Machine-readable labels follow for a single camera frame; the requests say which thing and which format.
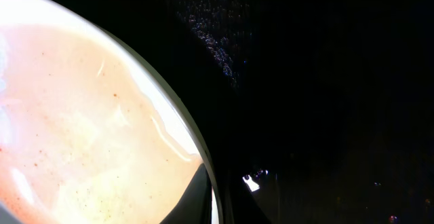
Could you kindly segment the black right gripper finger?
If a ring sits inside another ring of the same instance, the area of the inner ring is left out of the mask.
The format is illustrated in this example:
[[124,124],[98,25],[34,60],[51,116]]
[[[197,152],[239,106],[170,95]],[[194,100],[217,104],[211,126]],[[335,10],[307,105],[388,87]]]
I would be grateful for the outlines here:
[[212,185],[201,164],[181,199],[161,224],[210,224],[212,218]]

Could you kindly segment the light blue plate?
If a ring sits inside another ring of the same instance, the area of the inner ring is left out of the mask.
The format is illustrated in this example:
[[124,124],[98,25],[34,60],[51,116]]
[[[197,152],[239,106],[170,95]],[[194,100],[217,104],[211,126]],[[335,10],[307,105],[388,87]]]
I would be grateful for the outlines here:
[[137,52],[51,0],[1,0],[1,222],[161,223],[209,150]]

